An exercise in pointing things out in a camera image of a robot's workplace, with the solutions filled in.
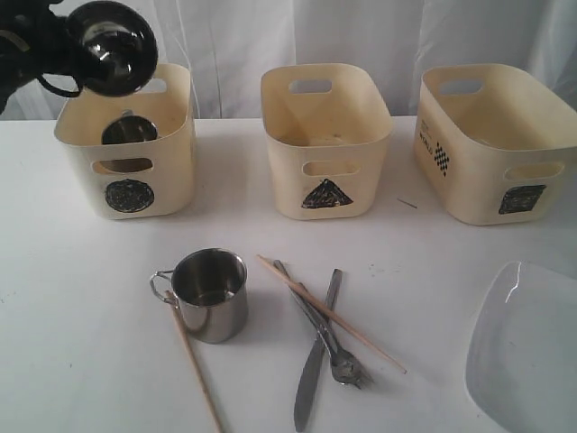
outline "white curtain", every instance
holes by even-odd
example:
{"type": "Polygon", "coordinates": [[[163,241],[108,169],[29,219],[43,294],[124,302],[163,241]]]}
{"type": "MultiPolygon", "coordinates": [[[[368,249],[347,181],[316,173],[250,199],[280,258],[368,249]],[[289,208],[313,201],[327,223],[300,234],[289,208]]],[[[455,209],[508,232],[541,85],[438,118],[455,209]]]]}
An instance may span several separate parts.
{"type": "MultiPolygon", "coordinates": [[[[68,14],[86,1],[53,6],[68,14]]],[[[154,30],[160,61],[190,67],[197,117],[258,117],[269,69],[315,62],[367,70],[393,115],[414,114],[440,65],[528,70],[577,107],[576,0],[123,0],[154,30]]],[[[37,83],[0,119],[53,119],[64,100],[37,83]]]]}

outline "white table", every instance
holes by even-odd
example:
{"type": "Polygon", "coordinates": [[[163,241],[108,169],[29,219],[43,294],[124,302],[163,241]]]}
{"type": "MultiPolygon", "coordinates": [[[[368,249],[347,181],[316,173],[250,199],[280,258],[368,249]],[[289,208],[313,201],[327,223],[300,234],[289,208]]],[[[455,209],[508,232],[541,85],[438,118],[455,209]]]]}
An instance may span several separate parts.
{"type": "Polygon", "coordinates": [[[148,277],[220,246],[247,262],[249,323],[226,344],[196,347],[229,431],[294,431],[295,392],[314,337],[257,253],[288,263],[320,298],[332,269],[342,268],[337,312],[409,370],[402,375],[338,331],[378,385],[343,387],[325,367],[310,431],[502,431],[464,388],[474,322],[508,261],[577,277],[577,182],[541,221],[464,225],[443,211],[414,162],[415,119],[395,120],[372,209],[316,222],[275,211],[257,119],[197,121],[195,202],[173,216],[122,222],[88,207],[53,122],[1,123],[0,430],[213,431],[148,277]]]}

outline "chopstick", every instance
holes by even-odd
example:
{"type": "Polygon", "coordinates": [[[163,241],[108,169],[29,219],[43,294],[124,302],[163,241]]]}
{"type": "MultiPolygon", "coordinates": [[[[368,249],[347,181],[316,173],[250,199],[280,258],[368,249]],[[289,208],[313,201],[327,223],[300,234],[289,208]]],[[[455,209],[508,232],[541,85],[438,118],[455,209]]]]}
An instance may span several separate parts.
{"type": "MultiPolygon", "coordinates": [[[[170,299],[174,299],[172,293],[166,291],[166,297],[170,299]]],[[[192,362],[192,366],[194,367],[195,373],[197,374],[198,383],[200,383],[200,388],[202,389],[202,393],[205,395],[206,404],[208,405],[208,409],[210,410],[210,415],[215,422],[216,432],[217,433],[224,433],[223,423],[221,422],[220,418],[218,417],[218,413],[216,412],[216,407],[213,402],[213,399],[210,396],[210,392],[208,390],[208,386],[206,386],[205,378],[202,374],[202,370],[200,369],[200,365],[198,364],[197,357],[195,356],[194,351],[192,350],[192,345],[190,345],[190,341],[188,340],[187,330],[185,328],[184,323],[182,322],[182,317],[180,316],[179,311],[177,310],[176,306],[170,304],[170,309],[172,309],[172,316],[174,317],[174,321],[177,324],[177,329],[179,330],[179,334],[182,337],[182,341],[184,343],[184,347],[187,349],[188,357],[192,362]]]]}
{"type": "Polygon", "coordinates": [[[366,345],[367,347],[372,349],[380,357],[382,357],[383,359],[394,364],[401,372],[403,372],[403,374],[407,374],[407,369],[405,367],[403,367],[397,360],[395,360],[393,357],[387,355],[385,352],[380,350],[374,343],[372,343],[371,340],[369,340],[369,338],[367,338],[360,331],[358,331],[357,329],[355,329],[354,327],[349,325],[343,318],[341,318],[338,314],[333,312],[331,309],[328,309],[326,307],[325,303],[323,303],[322,301],[315,298],[307,290],[303,289],[300,284],[291,280],[288,276],[286,276],[281,271],[279,271],[277,268],[275,268],[272,264],[270,264],[270,262],[267,259],[265,259],[261,255],[257,254],[257,258],[261,261],[261,263],[267,269],[269,269],[269,271],[271,271],[277,277],[279,277],[281,280],[283,280],[293,291],[295,291],[301,297],[306,299],[310,304],[312,304],[321,313],[325,314],[327,317],[329,317],[331,320],[333,320],[334,323],[339,325],[346,332],[348,332],[349,334],[354,336],[357,340],[359,340],[361,343],[363,343],[364,345],[366,345]]]}

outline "plate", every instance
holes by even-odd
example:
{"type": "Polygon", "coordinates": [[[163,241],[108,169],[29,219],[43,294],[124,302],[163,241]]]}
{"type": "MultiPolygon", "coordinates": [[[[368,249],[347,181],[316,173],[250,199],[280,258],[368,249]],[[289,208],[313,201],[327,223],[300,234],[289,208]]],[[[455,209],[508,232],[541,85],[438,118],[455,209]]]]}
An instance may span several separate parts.
{"type": "Polygon", "coordinates": [[[477,320],[465,381],[511,433],[577,431],[577,281],[508,263],[477,320]]]}

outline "metal fork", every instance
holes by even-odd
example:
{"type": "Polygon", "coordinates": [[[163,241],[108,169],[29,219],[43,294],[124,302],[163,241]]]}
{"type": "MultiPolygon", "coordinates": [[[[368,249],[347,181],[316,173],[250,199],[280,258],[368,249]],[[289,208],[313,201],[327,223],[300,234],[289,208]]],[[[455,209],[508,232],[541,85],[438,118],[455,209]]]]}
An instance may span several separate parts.
{"type": "MultiPolygon", "coordinates": [[[[279,268],[279,270],[289,276],[285,269],[279,268]]],[[[350,384],[359,389],[367,383],[373,382],[371,376],[356,356],[341,346],[325,317],[297,293],[292,290],[291,293],[297,304],[307,315],[307,318],[315,326],[316,332],[325,344],[326,351],[331,360],[331,373],[333,374],[333,378],[343,385],[350,384]]]]}

